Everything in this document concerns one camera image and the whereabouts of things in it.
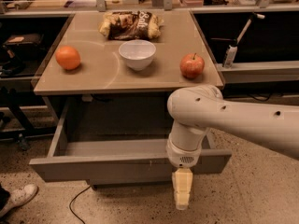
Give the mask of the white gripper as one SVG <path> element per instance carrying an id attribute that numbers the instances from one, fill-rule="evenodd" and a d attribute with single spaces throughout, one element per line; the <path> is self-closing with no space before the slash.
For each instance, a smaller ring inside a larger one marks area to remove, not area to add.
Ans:
<path id="1" fill-rule="evenodd" d="M 166 154 L 170 163 L 178 169 L 172 174 L 174 200 L 177 210 L 186 210 L 189 206 L 193 174 L 189 168 L 195 166 L 202 149 L 189 151 L 176 147 L 171 139 L 167 140 Z"/>

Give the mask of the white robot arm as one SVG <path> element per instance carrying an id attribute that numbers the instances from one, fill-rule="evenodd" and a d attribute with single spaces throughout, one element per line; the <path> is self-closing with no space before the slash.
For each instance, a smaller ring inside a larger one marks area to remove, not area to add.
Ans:
<path id="1" fill-rule="evenodd" d="M 212 85 L 178 89 L 171 93 L 167 110 L 173 119 L 166 153 L 177 168 L 172 173 L 178 210 L 189 205 L 192 171 L 211 128 L 230 133 L 285 156 L 299 158 L 299 107 L 231 102 Z"/>

